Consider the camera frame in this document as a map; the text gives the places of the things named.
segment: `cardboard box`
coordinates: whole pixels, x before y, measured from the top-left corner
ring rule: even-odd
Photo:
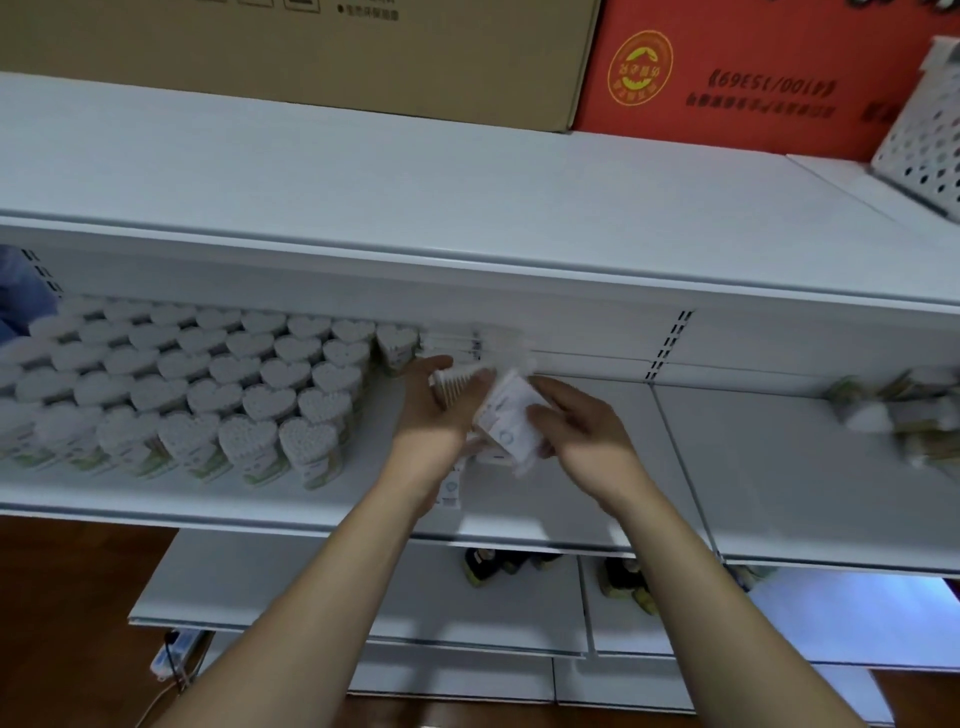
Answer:
[[[3,0],[0,70],[565,131],[599,0]]]
[[[869,161],[957,34],[917,0],[608,0],[574,128]]]

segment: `hand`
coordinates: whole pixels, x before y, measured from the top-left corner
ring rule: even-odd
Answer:
[[[631,498],[655,487],[609,404],[548,376],[531,376],[530,383],[562,411],[534,405],[527,418],[570,479],[607,513],[617,518]]]
[[[493,384],[493,372],[473,376],[460,397],[445,412],[430,391],[433,372],[453,364],[449,356],[414,359],[404,370],[406,395],[396,422],[394,443],[381,481],[406,489],[418,505],[418,516],[430,510],[441,481],[461,457],[473,415]]]

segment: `circular logo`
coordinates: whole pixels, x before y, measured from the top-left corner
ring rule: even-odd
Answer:
[[[607,71],[607,88],[617,104],[635,107],[660,93],[673,70],[673,46],[658,31],[641,31],[620,46]]]

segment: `forearm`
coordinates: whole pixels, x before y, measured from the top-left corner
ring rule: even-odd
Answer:
[[[697,712],[711,726],[862,726],[743,594],[657,486],[616,515],[636,551]]]
[[[159,723],[326,726],[335,717],[417,505],[379,482],[320,553]]]

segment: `red cardboard box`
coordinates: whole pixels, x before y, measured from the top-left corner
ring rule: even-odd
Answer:
[[[960,11],[919,0],[607,0],[574,129],[869,161],[936,35],[960,35]]]

